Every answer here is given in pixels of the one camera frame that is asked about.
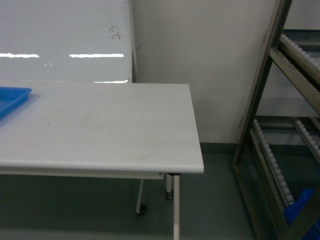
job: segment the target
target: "blue plastic tray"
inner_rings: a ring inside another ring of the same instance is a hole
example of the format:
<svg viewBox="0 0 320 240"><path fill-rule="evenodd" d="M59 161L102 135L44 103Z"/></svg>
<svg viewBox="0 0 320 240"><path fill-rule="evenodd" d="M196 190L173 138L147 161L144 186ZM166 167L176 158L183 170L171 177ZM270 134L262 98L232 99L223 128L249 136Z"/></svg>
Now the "blue plastic tray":
<svg viewBox="0 0 320 240"><path fill-rule="evenodd" d="M286 222L290 225L298 216L301 209L305 206L311 195L315 192L314 189L304 189L299 198L290 206L284 209L284 216ZM301 238L301 240L320 240L320 218L318 218L308 232Z"/></svg>
<svg viewBox="0 0 320 240"><path fill-rule="evenodd" d="M25 87L0 87L0 118L25 102L31 91Z"/></svg>

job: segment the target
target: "white table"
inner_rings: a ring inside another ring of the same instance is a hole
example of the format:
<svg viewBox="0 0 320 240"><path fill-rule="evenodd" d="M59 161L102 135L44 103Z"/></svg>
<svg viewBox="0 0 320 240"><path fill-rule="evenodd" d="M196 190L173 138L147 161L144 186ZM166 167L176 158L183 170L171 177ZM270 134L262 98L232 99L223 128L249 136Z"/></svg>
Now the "white table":
<svg viewBox="0 0 320 240"><path fill-rule="evenodd" d="M28 87L32 93L0 120L0 174L138 179L173 174L174 239L179 239L179 174L204 171L188 85L2 81L1 86Z"/></svg>

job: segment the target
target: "table top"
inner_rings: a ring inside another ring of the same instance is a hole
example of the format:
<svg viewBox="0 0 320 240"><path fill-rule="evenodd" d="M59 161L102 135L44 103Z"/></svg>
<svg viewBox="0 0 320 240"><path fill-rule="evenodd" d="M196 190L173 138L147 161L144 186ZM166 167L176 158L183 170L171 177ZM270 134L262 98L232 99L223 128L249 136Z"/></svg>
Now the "table top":
<svg viewBox="0 0 320 240"><path fill-rule="evenodd" d="M0 33L1 80L131 81L127 0L1 1Z"/></svg>
<svg viewBox="0 0 320 240"><path fill-rule="evenodd" d="M1 82L29 99L0 119L0 167L202 173L187 84Z"/></svg>

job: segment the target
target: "whiteboard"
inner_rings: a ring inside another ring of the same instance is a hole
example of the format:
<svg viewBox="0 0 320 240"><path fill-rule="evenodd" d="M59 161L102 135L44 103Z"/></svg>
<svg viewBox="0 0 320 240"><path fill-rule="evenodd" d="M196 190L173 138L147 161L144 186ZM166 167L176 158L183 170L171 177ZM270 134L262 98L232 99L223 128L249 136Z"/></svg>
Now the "whiteboard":
<svg viewBox="0 0 320 240"><path fill-rule="evenodd" d="M0 33L0 81L131 81L127 0L0 0Z"/></svg>

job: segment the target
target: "white wall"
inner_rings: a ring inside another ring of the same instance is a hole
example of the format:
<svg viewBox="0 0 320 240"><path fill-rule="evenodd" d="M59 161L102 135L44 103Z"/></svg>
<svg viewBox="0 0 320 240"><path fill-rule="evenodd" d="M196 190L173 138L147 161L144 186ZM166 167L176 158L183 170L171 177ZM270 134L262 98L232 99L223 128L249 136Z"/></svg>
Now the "white wall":
<svg viewBox="0 0 320 240"><path fill-rule="evenodd" d="M274 2L135 0L137 82L190 84L200 141L236 143ZM294 2L287 27L296 22L302 28L319 26L311 20L319 6L317 0ZM298 19L300 10L304 15ZM277 82L281 74L272 70L260 114L289 115L307 109L285 78ZM275 105L279 99L291 107ZM293 103L300 104L296 111ZM312 111L303 115L313 115Z"/></svg>

